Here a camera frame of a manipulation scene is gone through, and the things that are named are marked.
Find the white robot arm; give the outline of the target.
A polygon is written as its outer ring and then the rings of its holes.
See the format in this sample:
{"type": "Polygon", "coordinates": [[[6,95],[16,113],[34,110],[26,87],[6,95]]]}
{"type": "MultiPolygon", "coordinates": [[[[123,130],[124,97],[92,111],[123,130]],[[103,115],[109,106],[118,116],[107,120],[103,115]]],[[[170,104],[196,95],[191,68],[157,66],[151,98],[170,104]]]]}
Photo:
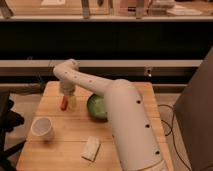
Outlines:
{"type": "Polygon", "coordinates": [[[136,86],[126,79],[106,79],[78,71],[78,62],[66,60],[53,69],[60,91],[71,95],[78,85],[103,98],[123,171],[169,171],[136,86]]]}

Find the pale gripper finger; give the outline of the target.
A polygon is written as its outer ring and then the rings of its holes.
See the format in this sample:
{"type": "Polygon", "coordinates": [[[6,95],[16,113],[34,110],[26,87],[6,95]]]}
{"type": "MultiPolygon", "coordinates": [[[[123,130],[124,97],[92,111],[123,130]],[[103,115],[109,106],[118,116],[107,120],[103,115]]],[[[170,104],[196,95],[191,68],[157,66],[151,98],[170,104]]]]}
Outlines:
{"type": "Polygon", "coordinates": [[[77,100],[76,100],[76,96],[75,95],[72,95],[68,98],[68,107],[71,109],[71,110],[74,110],[77,106],[77,100]]]}

